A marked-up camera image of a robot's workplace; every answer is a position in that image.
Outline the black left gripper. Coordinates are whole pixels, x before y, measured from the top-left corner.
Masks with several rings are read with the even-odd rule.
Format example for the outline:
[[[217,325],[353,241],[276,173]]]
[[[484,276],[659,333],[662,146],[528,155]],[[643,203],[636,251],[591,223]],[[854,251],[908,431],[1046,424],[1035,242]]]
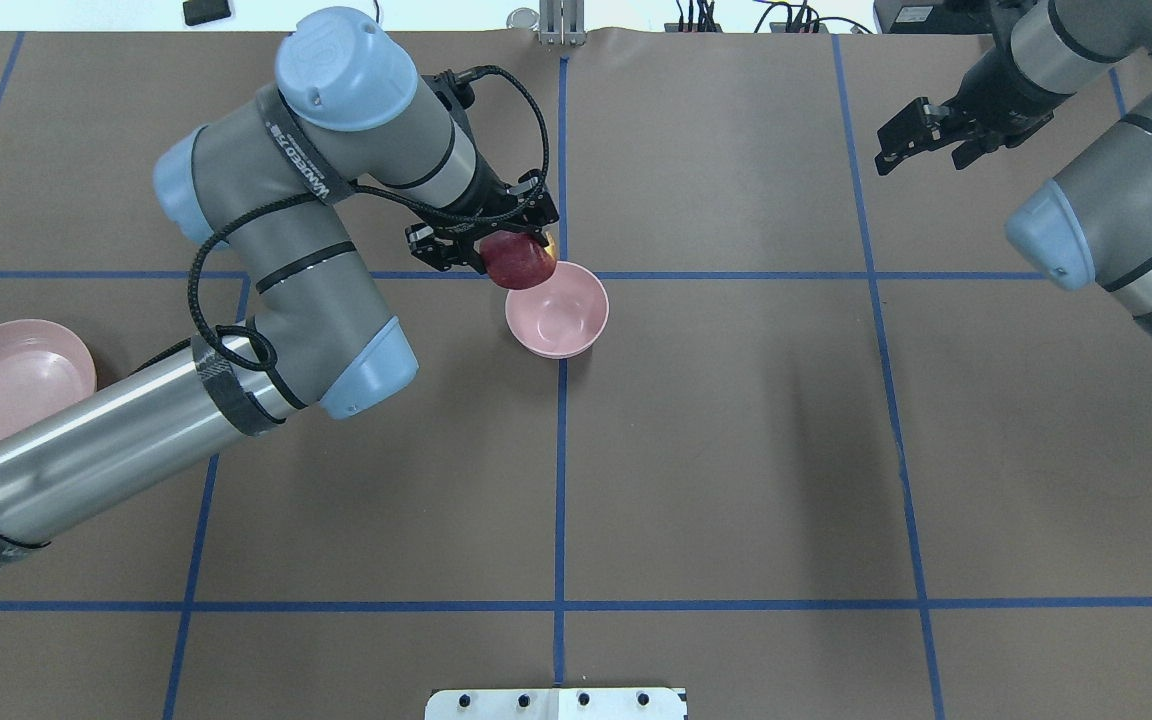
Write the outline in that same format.
[[[558,251],[550,228],[561,214],[547,185],[545,164],[508,183],[479,152],[450,150],[431,169],[431,206],[462,218],[453,222],[434,217],[431,225],[408,225],[404,229],[412,258],[435,272],[467,266],[485,275],[477,242],[490,232],[526,232],[545,251]]]

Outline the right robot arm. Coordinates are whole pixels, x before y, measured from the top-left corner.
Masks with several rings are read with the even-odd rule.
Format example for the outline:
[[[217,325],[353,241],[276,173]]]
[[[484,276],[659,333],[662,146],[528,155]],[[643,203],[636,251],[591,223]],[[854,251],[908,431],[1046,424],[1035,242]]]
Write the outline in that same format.
[[[950,100],[916,97],[878,129],[878,174],[947,146],[960,170],[1018,147],[1120,61],[1152,60],[1152,1],[1037,1],[992,35]],[[1152,94],[1047,179],[1005,234],[1053,285],[1097,285],[1152,338]]]

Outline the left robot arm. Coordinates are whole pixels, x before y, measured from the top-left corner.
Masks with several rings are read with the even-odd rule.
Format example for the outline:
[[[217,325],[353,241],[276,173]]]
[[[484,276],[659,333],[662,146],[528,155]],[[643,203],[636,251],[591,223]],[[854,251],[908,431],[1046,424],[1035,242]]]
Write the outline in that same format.
[[[425,270],[486,278],[485,240],[548,249],[554,151],[511,68],[420,69],[351,6],[297,20],[260,85],[156,161],[157,205],[192,243],[188,329],[0,439],[0,571],[306,410],[347,419],[401,392],[419,361],[340,209],[401,209]]]

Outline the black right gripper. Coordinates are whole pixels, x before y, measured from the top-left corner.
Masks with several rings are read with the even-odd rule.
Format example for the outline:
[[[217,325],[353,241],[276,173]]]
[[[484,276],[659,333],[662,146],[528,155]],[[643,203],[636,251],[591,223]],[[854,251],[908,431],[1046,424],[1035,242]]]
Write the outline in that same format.
[[[952,118],[948,118],[948,109]],[[886,177],[902,161],[941,149],[945,138],[955,169],[967,169],[983,156],[1015,149],[1049,122],[1055,94],[1021,73],[1009,45],[998,45],[970,68],[945,106],[915,97],[876,132],[876,172]]]

